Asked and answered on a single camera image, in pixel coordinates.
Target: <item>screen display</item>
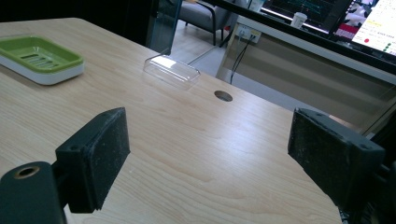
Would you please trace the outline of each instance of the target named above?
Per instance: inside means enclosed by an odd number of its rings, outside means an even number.
[[[380,0],[352,41],[372,49],[396,55],[396,1]]]
[[[376,2],[378,0],[353,0],[334,34],[346,41],[352,40],[372,12]]]
[[[304,26],[328,34],[348,4],[345,0],[267,0],[262,9],[289,21],[294,13],[304,13]]]

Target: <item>black cable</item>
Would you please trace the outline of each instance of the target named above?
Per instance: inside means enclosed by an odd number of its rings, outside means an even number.
[[[245,52],[247,51],[248,45],[250,44],[250,42],[255,38],[256,36],[251,35],[250,39],[247,41],[247,44],[245,45],[245,47],[241,50],[241,52],[238,54],[238,56],[236,57],[235,62],[233,63],[233,69],[231,72],[231,77],[230,77],[230,84],[233,85],[233,75],[236,72],[236,68],[239,66],[239,64],[242,61],[242,58],[245,55]]]

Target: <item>floor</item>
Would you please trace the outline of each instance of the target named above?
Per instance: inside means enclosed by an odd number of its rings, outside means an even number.
[[[217,37],[219,45],[221,42],[219,38],[220,31],[218,31]],[[170,56],[175,60],[187,63],[199,71],[215,77],[226,48],[226,45],[222,48],[213,46],[212,34],[209,32],[190,24],[185,26],[183,21],[179,21]],[[279,91],[275,91],[247,77],[240,76],[237,74],[237,71],[233,77],[233,85],[290,111],[293,111],[296,107],[303,107],[326,114]]]

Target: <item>green soap dish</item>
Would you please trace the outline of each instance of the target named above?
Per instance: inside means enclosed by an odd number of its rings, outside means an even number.
[[[0,64],[42,85],[52,85],[84,71],[81,56],[37,35],[0,38]]]

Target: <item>white cup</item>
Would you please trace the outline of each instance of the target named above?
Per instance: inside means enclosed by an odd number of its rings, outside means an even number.
[[[252,11],[260,12],[264,2],[265,2],[265,0],[251,0],[250,7],[248,9],[250,9]]]
[[[300,29],[303,26],[303,23],[306,21],[307,17],[304,13],[296,12],[294,13],[293,21],[291,22],[291,26]]]

